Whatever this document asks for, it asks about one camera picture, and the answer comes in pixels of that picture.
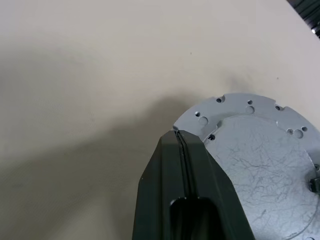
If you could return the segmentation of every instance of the silver circular plate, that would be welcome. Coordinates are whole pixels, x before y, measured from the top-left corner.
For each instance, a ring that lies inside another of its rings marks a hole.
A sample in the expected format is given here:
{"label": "silver circular plate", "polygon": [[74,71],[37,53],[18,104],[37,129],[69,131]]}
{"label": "silver circular plate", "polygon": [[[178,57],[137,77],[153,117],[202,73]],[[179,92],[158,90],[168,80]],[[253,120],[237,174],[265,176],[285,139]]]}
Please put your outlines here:
{"label": "silver circular plate", "polygon": [[174,129],[200,137],[227,173],[257,240],[320,240],[320,133],[273,99],[243,93],[191,107]]}

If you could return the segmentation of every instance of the white surface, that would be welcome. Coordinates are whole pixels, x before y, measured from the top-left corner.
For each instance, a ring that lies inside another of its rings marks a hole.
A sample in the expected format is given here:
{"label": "white surface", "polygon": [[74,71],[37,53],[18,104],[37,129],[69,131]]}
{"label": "white surface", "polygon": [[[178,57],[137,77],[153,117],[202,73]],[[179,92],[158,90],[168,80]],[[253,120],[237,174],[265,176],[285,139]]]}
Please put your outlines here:
{"label": "white surface", "polygon": [[0,238],[127,240],[159,137],[249,92],[320,128],[320,41],[284,0],[2,0]]}

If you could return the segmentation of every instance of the screw hole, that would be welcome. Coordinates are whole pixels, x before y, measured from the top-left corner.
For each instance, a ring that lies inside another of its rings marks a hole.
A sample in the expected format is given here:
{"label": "screw hole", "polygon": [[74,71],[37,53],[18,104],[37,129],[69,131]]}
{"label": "screw hole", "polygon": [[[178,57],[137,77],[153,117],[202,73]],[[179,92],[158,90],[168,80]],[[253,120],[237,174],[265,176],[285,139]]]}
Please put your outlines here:
{"label": "screw hole", "polygon": [[210,141],[213,141],[213,140],[216,139],[216,136],[213,135],[213,134],[210,134],[210,136],[208,137],[208,139],[209,139]]}

